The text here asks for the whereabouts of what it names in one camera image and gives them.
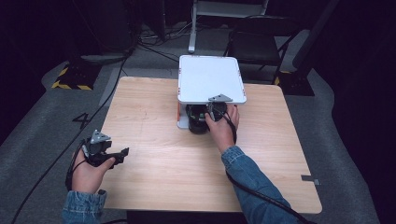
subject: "hand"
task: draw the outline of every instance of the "hand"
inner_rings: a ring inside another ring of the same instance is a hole
[[[84,162],[79,165],[73,173],[72,190],[94,194],[99,190],[105,172],[113,165],[116,159],[112,157],[103,162],[100,166],[94,167],[85,162],[84,153],[81,149],[78,151],[74,167],[82,161]]]
[[[239,124],[238,107],[236,107],[236,105],[227,105],[227,113],[237,130]],[[210,129],[210,135],[212,135],[213,140],[216,142],[220,153],[223,153],[227,148],[235,145],[233,142],[233,131],[225,118],[215,122],[210,118],[208,113],[205,113],[205,120]]]

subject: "cable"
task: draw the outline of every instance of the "cable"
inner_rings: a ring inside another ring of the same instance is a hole
[[[132,52],[129,51],[127,54],[124,54],[123,56],[117,57],[117,58],[101,59],[101,60],[92,60],[92,59],[84,59],[84,58],[81,58],[81,59],[89,65],[109,65],[109,64],[113,64],[113,63],[122,62],[123,60],[129,58],[131,55],[132,55]]]
[[[163,57],[168,58],[168,59],[170,59],[170,60],[172,60],[172,61],[178,63],[178,60],[175,60],[175,59],[173,59],[173,58],[171,58],[171,57],[168,57],[168,56],[164,55],[163,53],[161,53],[161,52],[159,52],[159,51],[157,51],[157,50],[155,50],[155,49],[148,48],[148,47],[146,47],[146,46],[144,46],[144,45],[142,45],[142,44],[138,44],[138,45],[141,46],[141,47],[143,47],[143,48],[145,48],[145,49],[148,49],[148,50],[150,50],[150,51],[153,51],[153,52],[155,52],[155,53],[158,53],[158,54],[162,55]]]
[[[178,29],[173,29],[173,28],[171,28],[172,31],[170,31],[170,32],[168,32],[168,33],[165,34],[165,40],[164,40],[164,41],[162,41],[157,35],[153,35],[151,32],[149,32],[149,30],[144,30],[144,31],[142,31],[142,33],[143,33],[143,32],[148,32],[148,35],[147,35],[147,36],[140,36],[140,37],[139,37],[140,43],[141,43],[141,44],[144,44],[144,45],[148,45],[148,46],[160,46],[160,45],[166,43],[166,42],[169,41],[169,40],[179,39],[179,38],[181,38],[183,35],[189,35],[189,34],[186,34],[186,32],[187,32],[186,28],[187,28],[188,26],[190,26],[191,24],[192,24],[192,21],[189,22],[189,23],[187,23],[186,25],[184,25],[184,26],[181,27],[181,28],[178,28]],[[143,39],[151,39],[151,38],[156,38],[154,43],[143,42]]]
[[[215,107],[213,107],[213,110],[216,110],[219,114],[221,114],[221,115],[223,116],[223,118],[224,118],[225,120],[227,120],[228,125],[230,125],[231,130],[233,131],[233,142],[236,144],[236,127],[235,127],[235,125],[233,124],[233,122],[231,121],[230,115],[229,115],[227,112],[223,113],[222,111],[219,111],[219,110],[216,109]]]
[[[263,199],[263,200],[267,201],[268,203],[271,203],[271,204],[273,204],[273,205],[275,205],[275,206],[277,206],[277,207],[279,207],[279,208],[285,210],[286,212],[288,212],[288,213],[294,215],[295,217],[297,217],[297,218],[298,218],[301,222],[303,222],[304,224],[314,224],[314,223],[315,223],[315,222],[306,220],[303,216],[301,216],[300,214],[298,214],[296,211],[294,211],[294,210],[291,209],[290,207],[286,206],[285,204],[280,203],[280,202],[278,202],[277,200],[275,200],[275,199],[273,199],[273,198],[271,198],[271,197],[268,197],[268,196],[265,195],[265,194],[259,193],[258,191],[255,191],[255,190],[250,189],[250,188],[248,188],[248,187],[246,187],[246,186],[243,186],[242,184],[240,184],[240,183],[238,183],[236,180],[234,180],[234,179],[230,176],[230,174],[228,174],[228,172],[226,172],[226,175],[227,175],[228,179],[229,179],[234,185],[236,185],[238,188],[240,188],[240,189],[244,190],[245,192],[247,192],[247,193],[249,193],[249,194],[252,194],[252,195],[254,195],[254,196],[256,196],[256,197],[258,197],[258,198],[260,198],[260,199]]]
[[[123,68],[122,68],[122,72],[125,74],[125,76],[128,77],[128,73],[126,73],[126,72],[123,70]]]
[[[128,222],[128,220],[127,219],[117,219],[114,221],[104,222],[102,224],[113,224],[113,223],[119,223],[119,222]]]
[[[92,30],[91,26],[88,24],[87,19],[85,19],[85,16],[84,16],[83,13],[81,12],[79,6],[76,4],[76,1],[73,0],[72,2],[73,2],[73,5],[75,6],[76,10],[78,11],[79,16],[80,16],[80,17],[82,18],[82,20],[84,21],[85,26],[87,27],[87,29],[90,31],[90,33],[91,33],[92,36],[95,38],[95,40],[98,42],[98,44],[100,44],[103,48],[105,48],[105,49],[107,49],[107,50],[109,50],[109,51],[112,51],[112,52],[120,52],[120,51],[125,51],[125,50],[129,51],[129,50],[131,50],[131,49],[134,48],[135,41],[134,41],[133,38],[132,38],[131,46],[128,47],[127,49],[117,49],[116,47],[105,45],[105,44],[99,39],[99,37],[96,35],[96,33]]]
[[[153,50],[148,50],[148,49],[141,49],[141,50],[147,51],[147,52],[152,52],[152,51],[153,51]],[[173,56],[173,57],[175,57],[175,58],[178,58],[178,57],[179,57],[179,56],[177,56],[176,54],[166,53],[166,52],[159,51],[159,50],[155,50],[155,52],[156,52],[156,53],[159,52],[159,53],[162,53],[162,54],[167,54],[167,55]]]
[[[127,58],[124,59],[124,61],[122,62],[121,66],[120,66],[120,71],[119,71],[119,75],[117,77],[117,81],[116,84],[113,87],[113,90],[111,91],[111,93],[107,96],[107,98],[105,99],[105,101],[102,103],[102,105],[95,111],[95,113],[93,113],[93,115],[91,116],[91,118],[85,123],[85,125],[77,132],[77,134],[72,138],[72,140],[67,144],[67,146],[62,150],[62,152],[59,154],[59,156],[55,159],[55,161],[49,166],[49,168],[44,172],[44,174],[42,176],[40,176],[40,178],[35,182],[35,185],[31,188],[31,190],[29,191],[29,193],[26,195],[26,197],[23,199],[20,207],[18,208],[16,214],[14,215],[14,218],[12,218],[11,223],[15,223],[15,221],[17,220],[18,215],[20,214],[22,208],[24,207],[24,205],[26,204],[27,200],[30,198],[30,196],[32,195],[32,193],[35,191],[35,189],[37,188],[38,184],[44,179],[44,177],[50,172],[50,170],[52,169],[52,167],[56,164],[56,162],[62,157],[62,155],[66,152],[67,149],[70,148],[70,146],[76,141],[76,139],[79,137],[79,135],[82,133],[82,131],[85,130],[85,128],[91,123],[91,120],[99,113],[99,111],[105,106],[105,104],[107,103],[108,99],[110,99],[110,97],[112,96],[114,90],[117,87],[117,84],[119,82],[120,79],[120,74],[121,74],[121,70],[122,67],[124,66],[125,62],[126,62]]]

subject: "white lid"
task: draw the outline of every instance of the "white lid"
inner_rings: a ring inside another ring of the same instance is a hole
[[[182,104],[202,105],[223,94],[232,104],[247,100],[238,61],[232,57],[182,55],[179,60],[177,99]]]

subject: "denim sleeve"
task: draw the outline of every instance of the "denim sleeve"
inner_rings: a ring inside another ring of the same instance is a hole
[[[228,148],[222,155],[228,174],[241,185],[256,190],[290,207],[279,190],[260,170],[256,162],[245,155],[241,148]],[[297,223],[297,219],[283,209],[233,186],[242,211],[250,224]]]
[[[106,196],[104,190],[98,194],[70,190],[62,211],[63,224],[100,223]]]

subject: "black chair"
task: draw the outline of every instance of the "black chair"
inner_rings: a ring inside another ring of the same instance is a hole
[[[298,22],[292,18],[248,16],[241,19],[230,32],[223,56],[234,57],[239,63],[260,64],[262,67],[259,70],[265,65],[276,66],[272,80],[275,84],[289,42],[300,31]],[[277,36],[288,37],[279,48],[276,45]]]

